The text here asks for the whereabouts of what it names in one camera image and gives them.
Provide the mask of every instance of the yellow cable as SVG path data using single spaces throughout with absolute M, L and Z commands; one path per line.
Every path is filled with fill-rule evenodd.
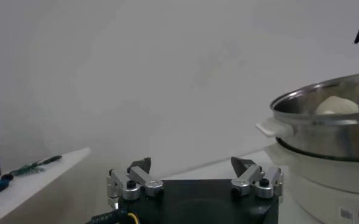
M 131 217 L 131 218 L 135 221 L 135 224 L 140 224 L 140 223 L 138 222 L 138 218 L 137 218 L 137 216 L 136 216 L 135 214 L 133 214 L 133 213 L 128 213 L 128 216 Z

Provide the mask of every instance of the white pot handle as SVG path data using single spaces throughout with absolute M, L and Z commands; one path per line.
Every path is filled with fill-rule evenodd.
M 257 123 L 257 128 L 268 138 L 283 138 L 294 135 L 292 126 L 280 122 L 273 117 L 267 118 L 261 123 Z

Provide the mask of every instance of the white table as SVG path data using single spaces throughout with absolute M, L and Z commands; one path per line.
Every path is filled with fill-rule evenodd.
M 88 148 L 70 152 L 64 154 L 59 161 L 42 166 L 45 168 L 42 173 L 15 177 L 10 186 L 0 192 L 0 219 L 81 162 L 90 152 Z
M 252 159 L 259 166 L 262 166 L 264 170 L 268 170 L 273 166 L 269 156 L 264 151 L 242 156 L 242 158 Z M 287 167 L 281 167 L 285 174 L 284 196 L 283 202 L 279 208 L 279 223 L 282 224 L 320 224 L 311 215 L 306 213 L 293 199 L 289 191 L 289 173 Z M 223 178 L 235 178 L 235 172 L 233 171 L 230 160 L 227 159 L 224 162 L 216 163 L 213 165 L 201 167 L 189 172 L 181 173 L 168 177 L 172 180 L 197 180 L 197 179 L 223 179 Z

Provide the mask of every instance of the pot rim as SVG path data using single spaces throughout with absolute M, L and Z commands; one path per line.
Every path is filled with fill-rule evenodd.
M 274 113 L 274 117 L 278 120 L 293 123 L 293 124 L 310 124 L 310 125 L 355 125 L 359 124 L 359 113 L 353 114 L 297 114 L 297 113 L 287 113 L 275 110 L 275 107 L 282 101 L 287 99 L 292 99 L 295 97 L 302 96 L 306 93 L 312 92 L 318 88 L 329 87 L 333 85 L 338 85 L 341 82 L 345 81 L 359 81 L 359 74 L 349 75 L 345 77 L 340 77 L 337 79 L 330 79 L 324 82 L 315 83 L 308 85 L 292 92 L 286 93 L 275 100 L 270 104 L 270 109 Z

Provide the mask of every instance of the stainless steel pot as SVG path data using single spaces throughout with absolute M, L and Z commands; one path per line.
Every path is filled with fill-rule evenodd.
M 359 104 L 359 74 L 306 86 L 271 103 L 274 117 L 257 124 L 268 137 L 292 151 L 359 162 L 359 113 L 315 115 L 330 96 Z

